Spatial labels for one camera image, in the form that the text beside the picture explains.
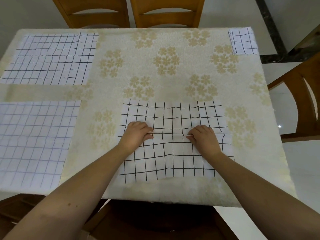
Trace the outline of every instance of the dining table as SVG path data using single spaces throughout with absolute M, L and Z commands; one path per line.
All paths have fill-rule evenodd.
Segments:
M 81 32 L 98 33 L 86 84 L 0 83 L 0 102 L 81 100 L 60 184 L 117 144 L 124 99 L 191 102 L 218 97 L 232 133 L 234 160 L 297 197 L 260 56 L 234 55 L 228 28 L 22 29 L 0 61 L 0 75 L 26 34 Z M 111 181 L 103 198 L 241 207 L 217 172 L 212 178 L 125 185 Z

